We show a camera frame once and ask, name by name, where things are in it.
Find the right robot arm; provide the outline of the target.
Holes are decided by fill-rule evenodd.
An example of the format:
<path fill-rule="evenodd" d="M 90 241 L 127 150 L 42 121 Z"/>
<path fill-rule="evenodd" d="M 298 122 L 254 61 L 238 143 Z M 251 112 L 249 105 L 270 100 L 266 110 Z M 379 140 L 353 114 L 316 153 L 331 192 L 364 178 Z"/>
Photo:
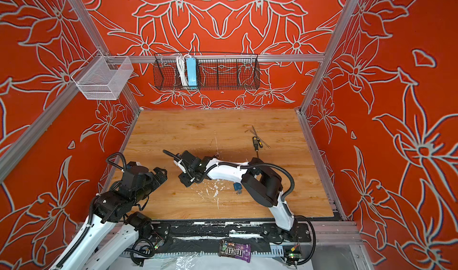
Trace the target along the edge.
<path fill-rule="evenodd" d="M 174 154 L 163 153 L 173 158 L 180 168 L 180 182 L 186 187 L 201 184 L 204 180 L 224 180 L 241 184 L 255 202 L 268 208 L 273 215 L 280 240 L 305 242 L 314 238 L 312 225 L 307 218 L 300 224 L 290 210 L 286 197 L 295 189 L 293 176 L 284 168 L 254 157 L 251 161 L 233 163 L 217 157 L 200 159 L 188 151 Z"/>

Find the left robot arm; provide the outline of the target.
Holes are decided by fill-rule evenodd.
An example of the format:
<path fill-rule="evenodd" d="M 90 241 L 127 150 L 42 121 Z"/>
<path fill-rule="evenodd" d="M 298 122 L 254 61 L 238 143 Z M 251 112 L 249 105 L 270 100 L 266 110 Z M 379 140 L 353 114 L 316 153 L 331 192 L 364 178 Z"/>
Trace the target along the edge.
<path fill-rule="evenodd" d="M 152 220 L 143 215 L 147 202 L 168 179 L 166 169 L 150 171 L 116 152 L 106 163 L 122 172 L 121 180 L 110 189 L 96 195 L 89 204 L 88 216 L 64 252 L 51 265 L 52 270 L 106 270 L 124 252 L 132 262 L 143 266 L 154 257 L 157 244 L 165 238 L 154 230 Z"/>

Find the blue padlock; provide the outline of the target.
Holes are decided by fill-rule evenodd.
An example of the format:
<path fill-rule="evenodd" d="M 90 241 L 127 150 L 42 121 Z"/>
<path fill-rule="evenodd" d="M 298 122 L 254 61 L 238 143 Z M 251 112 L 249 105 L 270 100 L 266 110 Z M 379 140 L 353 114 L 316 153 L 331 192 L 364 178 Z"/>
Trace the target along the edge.
<path fill-rule="evenodd" d="M 234 191 L 236 192 L 237 195 L 242 193 L 242 184 L 234 183 L 233 187 L 234 187 Z"/>

